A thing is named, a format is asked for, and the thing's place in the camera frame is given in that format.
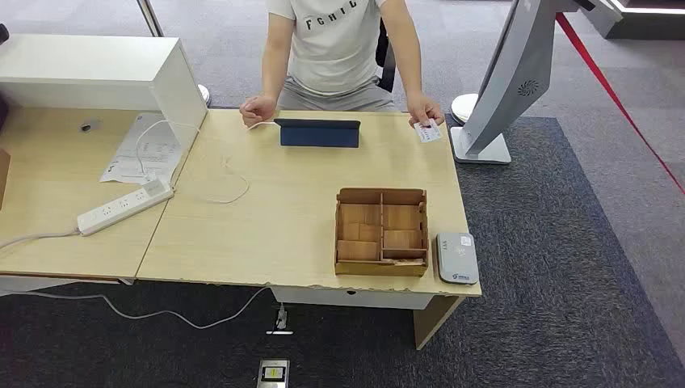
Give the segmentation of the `person's left hand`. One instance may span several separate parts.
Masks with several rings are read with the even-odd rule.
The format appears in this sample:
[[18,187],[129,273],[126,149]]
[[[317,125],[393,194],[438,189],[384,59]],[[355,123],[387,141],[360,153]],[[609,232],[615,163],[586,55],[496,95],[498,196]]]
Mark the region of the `person's left hand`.
[[406,98],[410,126],[415,124],[429,126],[431,123],[441,125],[444,122],[445,118],[439,104],[421,91],[408,92]]

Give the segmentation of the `person's right hand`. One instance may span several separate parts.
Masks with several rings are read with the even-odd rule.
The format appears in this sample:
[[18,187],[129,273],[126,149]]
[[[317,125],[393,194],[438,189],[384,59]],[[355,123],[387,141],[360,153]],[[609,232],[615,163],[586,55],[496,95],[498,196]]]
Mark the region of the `person's right hand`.
[[276,100],[270,96],[257,95],[248,98],[240,107],[239,112],[247,128],[252,128],[271,119],[276,113]]

